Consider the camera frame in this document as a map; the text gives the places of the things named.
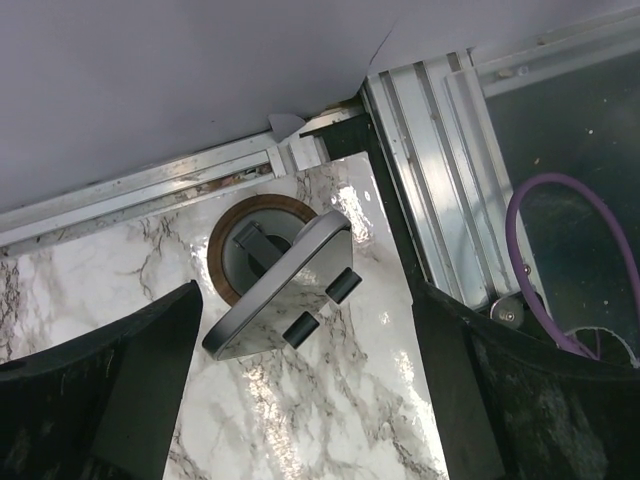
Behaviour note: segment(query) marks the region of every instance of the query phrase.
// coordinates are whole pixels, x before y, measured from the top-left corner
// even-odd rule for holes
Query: purple tube
[[[529,277],[527,276],[527,273],[525,271],[524,261],[520,253],[520,248],[518,247],[516,219],[518,216],[518,210],[520,209],[520,205],[522,204],[522,199],[529,192],[529,190],[536,187],[537,185],[542,185],[545,183],[559,183],[575,190],[584,198],[586,198],[591,203],[591,205],[593,205],[593,207],[600,213],[604,221],[607,223],[609,229],[611,230],[611,233],[613,234],[613,237],[615,238],[616,243],[618,244],[618,248],[622,253],[624,264],[627,268],[627,274],[629,275],[629,281],[631,283],[631,291],[633,292],[633,298],[636,305],[636,313],[638,314],[640,320],[640,276],[638,275],[638,268],[636,266],[631,247],[629,246],[629,242],[624,235],[622,227],[616,220],[611,210],[609,210],[609,207],[607,207],[605,203],[600,200],[600,198],[598,198],[598,196],[586,185],[579,182],[575,178],[569,177],[568,175],[563,175],[561,173],[543,173],[541,175],[528,179],[514,192],[513,197],[511,197],[511,201],[509,202],[509,206],[507,208],[506,218],[507,249],[509,251],[509,258],[511,259],[511,265],[513,266],[516,279],[518,280],[518,284],[520,285],[520,289],[522,290],[524,298],[529,304],[529,308],[531,308],[531,311],[542,325],[542,328],[544,328],[549,336],[558,344],[558,347],[566,350],[567,352],[575,353],[576,355],[596,359],[597,356],[587,347],[582,345],[577,340],[566,336],[564,332],[560,330],[560,328],[555,324],[553,319],[549,316],[544,308],[544,305],[542,305],[542,302],[538,300],[538,296],[536,295],[533,286],[529,281]]]

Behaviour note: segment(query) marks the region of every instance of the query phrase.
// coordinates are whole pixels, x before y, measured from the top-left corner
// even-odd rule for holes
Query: white marble surface
[[[198,343],[167,480],[444,479],[411,299],[368,161],[323,165],[0,261],[0,363],[57,345],[195,278],[200,340],[229,308],[206,270],[231,205],[281,193],[353,224],[363,278],[298,351],[224,362]]]

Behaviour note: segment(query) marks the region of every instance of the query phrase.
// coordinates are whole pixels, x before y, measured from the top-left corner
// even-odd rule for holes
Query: white wall
[[[0,211],[315,114],[368,71],[633,3],[1,2]]]

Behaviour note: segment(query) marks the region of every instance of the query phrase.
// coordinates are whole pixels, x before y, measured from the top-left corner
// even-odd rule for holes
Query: metal frame
[[[365,95],[407,192],[433,283],[474,309],[518,290],[503,233],[511,185],[468,55],[371,76]]]
[[[319,165],[326,161],[321,139],[303,135],[362,111],[359,106],[338,107],[311,119],[284,142],[278,143],[270,132],[262,133],[0,213],[0,257],[78,238],[122,221],[167,212]],[[215,180],[231,175],[245,176],[247,181],[211,188]]]
[[[485,99],[635,51],[640,8],[367,79],[366,103],[439,289],[474,309],[519,290],[504,235],[513,190]],[[531,282],[546,301],[520,219],[517,228]]]
[[[640,51],[640,8],[529,38],[474,49],[485,98]]]

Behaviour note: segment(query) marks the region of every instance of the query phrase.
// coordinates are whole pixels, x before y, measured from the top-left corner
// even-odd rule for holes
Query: brown rubber ring
[[[311,207],[296,198],[269,193],[242,200],[220,217],[209,238],[207,267],[216,291],[231,306],[240,300],[240,295],[233,289],[224,273],[222,249],[231,229],[244,217],[259,210],[283,210],[296,216],[304,223],[309,223],[317,216]]]

